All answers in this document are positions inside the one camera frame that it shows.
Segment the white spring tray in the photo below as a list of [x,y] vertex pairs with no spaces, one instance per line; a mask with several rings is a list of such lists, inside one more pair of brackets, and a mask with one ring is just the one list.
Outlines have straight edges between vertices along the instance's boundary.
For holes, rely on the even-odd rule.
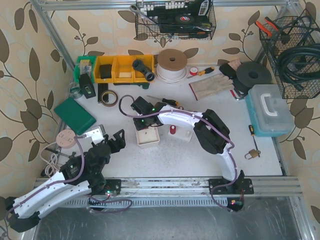
[[137,145],[141,149],[157,147],[160,143],[160,136],[156,127],[148,127],[142,130],[136,130]]

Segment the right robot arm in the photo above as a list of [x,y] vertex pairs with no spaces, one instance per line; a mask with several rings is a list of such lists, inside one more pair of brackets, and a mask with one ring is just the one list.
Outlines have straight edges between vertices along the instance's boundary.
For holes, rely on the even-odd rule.
[[245,175],[238,169],[232,156],[235,145],[230,140],[230,130],[213,110],[191,112],[163,102],[153,105],[141,96],[136,98],[130,107],[137,113],[137,117],[133,119],[137,130],[163,125],[192,130],[206,152],[221,157],[219,166],[223,187],[229,193],[241,190]]

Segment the black orange screwdriver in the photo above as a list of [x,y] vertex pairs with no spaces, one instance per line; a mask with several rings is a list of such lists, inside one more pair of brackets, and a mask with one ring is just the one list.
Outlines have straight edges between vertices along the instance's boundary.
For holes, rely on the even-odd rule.
[[160,101],[162,103],[166,103],[170,106],[173,106],[173,107],[178,107],[179,106],[179,102],[176,101],[176,100],[173,100],[173,99],[166,99],[166,98],[159,98],[159,97],[154,97],[154,96],[151,96],[151,95],[147,95],[148,98],[151,98],[151,99],[154,99],[154,100],[157,100],[157,101]]

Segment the large red spring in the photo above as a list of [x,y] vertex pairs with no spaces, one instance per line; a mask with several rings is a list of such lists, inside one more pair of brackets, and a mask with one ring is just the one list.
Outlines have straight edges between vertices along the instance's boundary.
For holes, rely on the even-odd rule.
[[175,125],[171,125],[169,132],[170,132],[171,135],[174,135],[176,133],[176,130],[177,130],[176,126]]

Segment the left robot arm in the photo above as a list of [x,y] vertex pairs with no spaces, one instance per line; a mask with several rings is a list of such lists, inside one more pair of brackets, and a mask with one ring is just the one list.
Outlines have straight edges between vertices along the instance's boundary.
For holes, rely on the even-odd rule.
[[5,220],[11,229],[23,233],[34,228],[42,218],[63,204],[79,196],[94,196],[107,191],[107,181],[102,174],[111,155],[126,146],[125,131],[107,134],[93,141],[88,151],[70,158],[47,181],[21,197],[5,199]]

